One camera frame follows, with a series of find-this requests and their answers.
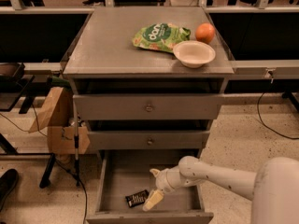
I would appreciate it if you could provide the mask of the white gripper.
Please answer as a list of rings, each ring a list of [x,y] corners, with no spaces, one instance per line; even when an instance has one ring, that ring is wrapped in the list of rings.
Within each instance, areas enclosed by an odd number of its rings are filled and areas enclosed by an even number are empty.
[[[163,170],[153,168],[149,171],[156,178],[155,185],[157,189],[152,190],[148,199],[144,202],[143,210],[145,212],[157,205],[164,198],[164,194],[171,193],[181,186],[180,171],[177,166]]]

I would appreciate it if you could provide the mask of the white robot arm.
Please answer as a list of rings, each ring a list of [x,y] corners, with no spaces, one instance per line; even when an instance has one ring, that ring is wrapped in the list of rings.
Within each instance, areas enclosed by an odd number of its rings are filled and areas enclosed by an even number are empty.
[[[299,224],[299,161],[273,158],[253,173],[185,156],[173,168],[150,172],[156,178],[156,189],[149,193],[145,211],[166,194],[207,180],[251,201],[250,224]]]

